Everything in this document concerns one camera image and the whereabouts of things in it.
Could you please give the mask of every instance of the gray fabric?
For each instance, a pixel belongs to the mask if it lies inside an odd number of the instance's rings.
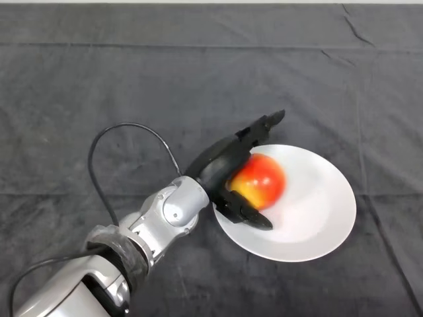
[[[423,305],[422,15],[419,6],[0,6],[1,297],[24,265],[77,250],[110,223],[85,167],[100,129],[147,124],[185,169],[213,140],[285,108],[270,142],[324,156],[354,189],[347,241],[311,262],[271,262],[205,212],[130,315],[418,316],[383,234]],[[95,169],[120,217],[175,176],[160,144],[131,128],[100,142]],[[17,304],[55,269],[28,276]]]

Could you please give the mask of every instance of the robotic arm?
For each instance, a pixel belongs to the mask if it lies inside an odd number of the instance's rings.
[[[198,213],[214,203],[234,223],[261,230],[272,223],[226,183],[250,157],[250,150],[268,138],[284,117],[282,110],[263,116],[234,136],[206,149],[183,176],[148,197],[141,209],[123,218],[119,227],[96,227],[85,248],[92,256],[70,261],[17,312],[19,317],[124,317],[131,294],[140,287],[167,248],[187,235]]]

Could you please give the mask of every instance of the cable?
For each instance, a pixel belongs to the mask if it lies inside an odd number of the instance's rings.
[[[106,247],[101,246],[98,248],[94,248],[88,251],[84,251],[78,254],[69,254],[66,256],[58,256],[55,258],[50,258],[47,260],[42,260],[39,262],[36,262],[34,264],[31,264],[28,266],[25,270],[22,271],[19,275],[15,277],[15,280],[12,282],[11,286],[9,287],[9,291],[7,293],[7,304],[8,304],[8,310],[9,310],[9,317],[13,317],[13,297],[15,296],[16,288],[18,287],[19,282],[27,276],[32,271],[39,269],[40,267],[43,267],[45,265],[55,264],[59,262],[64,262],[68,260],[74,260],[79,258],[84,258],[85,256],[93,256],[95,254],[98,254],[105,250]]]
[[[100,138],[108,131],[112,130],[112,129],[116,129],[117,127],[126,127],[126,126],[130,126],[130,127],[138,127],[140,129],[144,129],[148,132],[150,132],[151,134],[153,134],[156,138],[158,138],[160,140],[160,142],[162,142],[162,144],[165,146],[167,153],[169,154],[172,163],[176,169],[176,172],[178,173],[179,176],[182,176],[180,169],[179,169],[179,165],[176,162],[171,149],[169,148],[169,146],[167,145],[166,141],[153,129],[150,129],[149,127],[145,126],[145,125],[141,125],[138,123],[132,123],[132,122],[122,122],[122,123],[118,123],[116,125],[112,125],[111,127],[107,127],[106,129],[102,130],[99,134],[96,135],[96,137],[94,138],[93,142],[91,143],[90,146],[90,150],[88,153],[88,172],[90,174],[90,178],[91,181],[93,182],[93,185],[98,193],[98,195],[100,196],[101,201],[103,202],[104,206],[106,207],[110,217],[112,218],[112,222],[114,225],[119,226],[119,220],[111,206],[111,204],[108,202],[103,190],[101,189],[98,180],[94,174],[94,169],[93,169],[93,154],[94,154],[94,150],[97,146],[98,141],[100,140]],[[102,251],[104,251],[105,247],[99,247],[99,248],[94,248],[92,250],[88,250],[85,252],[81,252],[79,254],[70,254],[70,255],[66,255],[66,256],[58,256],[55,258],[50,258],[47,260],[42,260],[39,262],[36,262],[30,266],[27,267],[26,270],[22,271],[21,274],[19,274],[18,276],[15,277],[15,280],[12,282],[11,286],[9,287],[9,291],[7,293],[7,302],[8,302],[8,309],[9,309],[9,317],[13,317],[13,297],[15,295],[15,291],[16,288],[18,287],[18,284],[20,283],[20,281],[22,281],[22,279],[27,276],[29,273],[31,273],[32,271],[43,267],[45,265],[50,265],[50,264],[54,264],[54,263],[59,263],[59,262],[64,262],[64,261],[69,261],[69,260],[74,260],[74,259],[78,259],[78,258],[84,258],[85,256],[93,256],[95,254],[98,254]]]
[[[102,130],[99,134],[96,135],[96,137],[94,138],[93,142],[91,143],[90,146],[90,151],[88,153],[88,172],[90,174],[91,177],[91,181],[93,182],[93,185],[95,187],[95,190],[97,191],[98,196],[100,196],[101,201],[103,202],[104,206],[106,207],[110,217],[112,218],[112,222],[115,226],[119,226],[119,220],[111,206],[111,204],[109,203],[109,201],[107,200],[103,190],[101,189],[100,185],[98,184],[97,181],[97,177],[94,174],[94,170],[93,170],[93,154],[94,154],[94,150],[97,146],[98,140],[100,140],[100,138],[106,133],[109,132],[110,130],[116,129],[117,127],[138,127],[140,129],[144,129],[148,132],[150,132],[151,134],[153,134],[156,138],[158,138],[160,140],[160,142],[162,142],[162,144],[165,146],[167,153],[169,154],[172,163],[176,169],[176,172],[178,173],[179,176],[182,176],[180,169],[179,169],[179,165],[176,162],[176,160],[174,159],[174,156],[172,154],[171,149],[169,148],[169,146],[167,145],[166,141],[154,130],[150,129],[149,127],[142,125],[142,124],[138,124],[138,123],[132,123],[132,122],[122,122],[122,123],[118,123],[116,125],[112,125],[110,127],[107,127],[106,129]]]

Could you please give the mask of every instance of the apple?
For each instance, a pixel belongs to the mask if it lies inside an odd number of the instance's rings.
[[[249,203],[261,211],[269,208],[280,198],[286,186],[285,173],[271,157],[252,154],[229,182],[229,189],[244,196]]]

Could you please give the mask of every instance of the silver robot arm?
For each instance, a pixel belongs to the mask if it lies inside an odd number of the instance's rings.
[[[131,294],[167,248],[196,226],[198,213],[209,202],[195,180],[187,176],[175,179],[148,197],[138,212],[122,219],[115,232],[110,231],[110,243],[105,242],[109,252],[70,261],[15,316],[125,316]],[[119,250],[123,244],[114,243],[117,234],[118,240],[131,246]],[[135,273],[127,270],[128,258],[137,260]]]

